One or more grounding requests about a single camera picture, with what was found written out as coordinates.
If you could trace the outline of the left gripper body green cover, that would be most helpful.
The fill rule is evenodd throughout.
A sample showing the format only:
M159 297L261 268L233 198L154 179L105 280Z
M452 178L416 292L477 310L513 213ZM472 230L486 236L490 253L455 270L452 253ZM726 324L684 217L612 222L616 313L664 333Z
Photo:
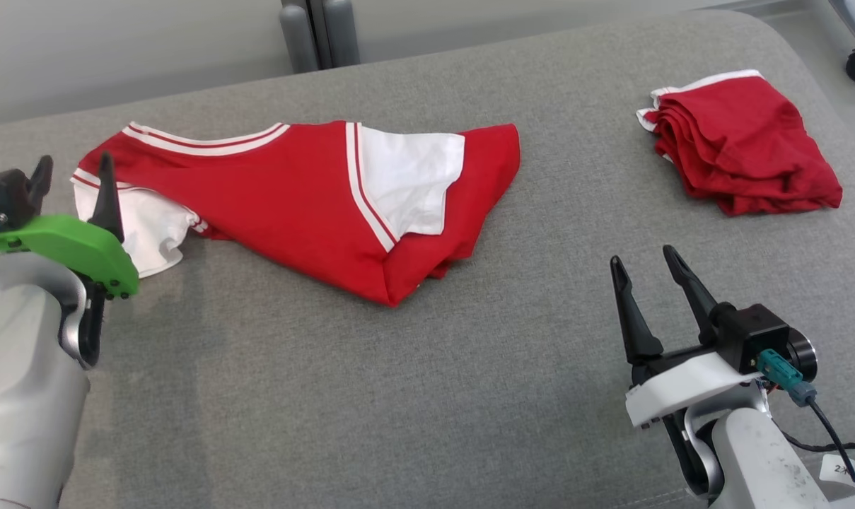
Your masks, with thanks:
M37 216L22 228L0 231L0 252L33 252L117 297L139 293L139 274L120 239L75 216Z

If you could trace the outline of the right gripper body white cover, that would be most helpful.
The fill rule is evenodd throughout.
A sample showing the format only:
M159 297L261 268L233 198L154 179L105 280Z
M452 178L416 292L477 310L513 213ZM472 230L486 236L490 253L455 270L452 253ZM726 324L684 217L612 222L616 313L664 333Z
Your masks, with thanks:
M632 426L640 428L656 418L705 402L754 379L754 373L740 374L718 352L709 352L668 368L665 373L630 389L625 409Z

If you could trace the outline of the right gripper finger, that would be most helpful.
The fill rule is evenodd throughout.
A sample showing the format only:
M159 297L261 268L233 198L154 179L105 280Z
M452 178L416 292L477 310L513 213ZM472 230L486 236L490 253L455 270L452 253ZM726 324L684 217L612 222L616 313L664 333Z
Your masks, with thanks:
M685 292L699 328L699 343L702 346L711 346L717 341L717 332L711 321L711 312L717 306L716 300L672 245L663 246L663 255L673 281Z
M633 283L621 258L611 257L610 273L627 362L641 366L663 355L660 339L651 333L633 296Z

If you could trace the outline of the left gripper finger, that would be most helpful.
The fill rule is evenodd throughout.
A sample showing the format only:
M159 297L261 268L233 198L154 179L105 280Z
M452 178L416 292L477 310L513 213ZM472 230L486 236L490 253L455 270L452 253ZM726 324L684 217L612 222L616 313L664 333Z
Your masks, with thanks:
M115 178L115 164L110 152L103 152L98 165L98 196L93 216L88 219L90 239L101 245L124 242L124 228L120 209L119 188Z
M43 155L30 175L28 183L28 203L34 213L42 211L42 203L46 194L49 193L52 184L52 171L54 161L52 156Z

